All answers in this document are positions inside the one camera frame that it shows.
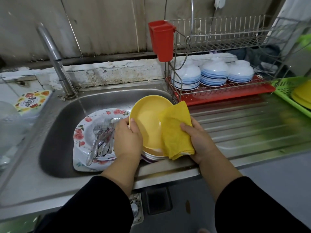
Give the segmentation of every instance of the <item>stainless steel dish rack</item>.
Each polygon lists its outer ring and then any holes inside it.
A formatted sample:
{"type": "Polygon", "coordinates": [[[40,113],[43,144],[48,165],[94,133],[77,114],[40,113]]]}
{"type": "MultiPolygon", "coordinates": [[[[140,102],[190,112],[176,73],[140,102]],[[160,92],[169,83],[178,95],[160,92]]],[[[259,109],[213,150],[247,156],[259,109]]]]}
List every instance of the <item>stainless steel dish rack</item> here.
{"type": "MultiPolygon", "coordinates": [[[[187,105],[274,91],[275,88],[271,86],[271,83],[276,78],[285,77],[290,71],[286,61],[291,54],[294,54],[293,49],[295,47],[292,47],[292,50],[287,54],[284,54],[283,50],[296,30],[304,28],[303,33],[306,33],[309,29],[308,22],[277,17],[272,23],[272,17],[268,15],[195,19],[193,17],[193,0],[191,0],[191,11],[190,19],[166,20],[176,27],[176,32],[174,33],[173,44],[174,58],[171,62],[165,63],[165,81],[173,100],[175,102],[184,100],[187,105]],[[266,45],[278,45],[280,53],[271,55],[265,52],[264,46],[266,45]],[[264,74],[257,73],[248,84],[227,83],[219,88],[200,84],[197,89],[183,90],[183,81],[176,70],[184,65],[189,54],[247,47],[258,47],[260,54],[255,57],[258,59],[270,58],[270,61],[273,62],[270,64],[270,69],[276,65],[276,72],[270,73],[270,70],[267,70],[264,74]],[[184,60],[181,66],[177,68],[176,57],[183,55],[185,56],[184,60]],[[175,77],[179,78],[181,89],[174,86],[175,77]]],[[[259,69],[258,65],[252,65],[252,67],[259,69]]]]}

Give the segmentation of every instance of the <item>water stream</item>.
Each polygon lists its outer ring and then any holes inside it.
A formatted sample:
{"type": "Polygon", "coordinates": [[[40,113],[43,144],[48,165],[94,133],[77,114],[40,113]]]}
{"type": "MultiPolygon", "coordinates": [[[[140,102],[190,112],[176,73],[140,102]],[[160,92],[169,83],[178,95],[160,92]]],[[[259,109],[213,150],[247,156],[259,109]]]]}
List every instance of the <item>water stream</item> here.
{"type": "Polygon", "coordinates": [[[63,63],[62,63],[61,61],[59,62],[59,65],[60,65],[60,67],[62,68],[62,71],[63,71],[65,77],[67,78],[67,80],[68,80],[68,82],[69,82],[69,84],[70,84],[70,87],[71,87],[71,89],[73,90],[73,92],[74,92],[76,98],[78,99],[81,108],[83,109],[84,116],[86,117],[88,114],[87,114],[87,112],[86,112],[86,110],[85,110],[85,108],[84,108],[84,106],[83,106],[83,104],[82,104],[80,98],[78,97],[78,94],[77,94],[75,88],[73,87],[73,85],[72,85],[72,83],[71,83],[71,81],[70,81],[70,78],[68,77],[68,74],[67,74],[67,72],[66,72],[66,70],[65,70],[65,68],[64,68],[64,66],[63,66],[63,63]]]}

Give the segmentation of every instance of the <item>black sleeve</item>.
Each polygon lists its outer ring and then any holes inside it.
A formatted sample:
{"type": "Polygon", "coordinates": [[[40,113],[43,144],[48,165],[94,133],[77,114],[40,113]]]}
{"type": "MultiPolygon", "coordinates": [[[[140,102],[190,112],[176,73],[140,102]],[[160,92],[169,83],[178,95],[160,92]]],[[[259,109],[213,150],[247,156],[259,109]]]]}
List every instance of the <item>black sleeve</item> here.
{"type": "Polygon", "coordinates": [[[311,232],[250,178],[228,184],[215,206],[215,226],[222,232],[311,232]]]}
{"type": "Polygon", "coordinates": [[[122,189],[105,177],[94,176],[35,232],[128,233],[133,220],[130,201],[122,189]]]}

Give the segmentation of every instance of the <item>faucet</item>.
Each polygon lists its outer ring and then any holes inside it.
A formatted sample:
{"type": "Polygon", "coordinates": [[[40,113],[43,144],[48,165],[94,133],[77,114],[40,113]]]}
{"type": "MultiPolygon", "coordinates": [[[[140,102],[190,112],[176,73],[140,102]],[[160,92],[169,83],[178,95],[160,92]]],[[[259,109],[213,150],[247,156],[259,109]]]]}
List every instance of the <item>faucet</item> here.
{"type": "Polygon", "coordinates": [[[37,32],[41,38],[41,41],[43,43],[45,50],[47,51],[49,55],[50,61],[56,71],[56,74],[59,78],[59,83],[62,86],[66,94],[66,97],[72,98],[75,95],[75,93],[59,64],[59,62],[61,62],[62,60],[62,57],[60,55],[59,50],[57,49],[57,46],[53,38],[51,37],[49,31],[46,29],[46,27],[42,23],[38,24],[37,32]]]}

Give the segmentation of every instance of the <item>yellow cloth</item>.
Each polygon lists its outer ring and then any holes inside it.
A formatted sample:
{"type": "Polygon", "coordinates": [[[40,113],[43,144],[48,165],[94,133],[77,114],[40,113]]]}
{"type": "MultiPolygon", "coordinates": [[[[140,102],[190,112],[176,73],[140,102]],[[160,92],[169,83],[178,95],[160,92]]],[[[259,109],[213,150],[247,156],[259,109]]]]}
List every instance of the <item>yellow cloth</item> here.
{"type": "Polygon", "coordinates": [[[190,136],[180,128],[182,122],[192,126],[190,113],[184,101],[162,111],[159,120],[165,156],[175,160],[183,155],[194,154],[190,136]]]}

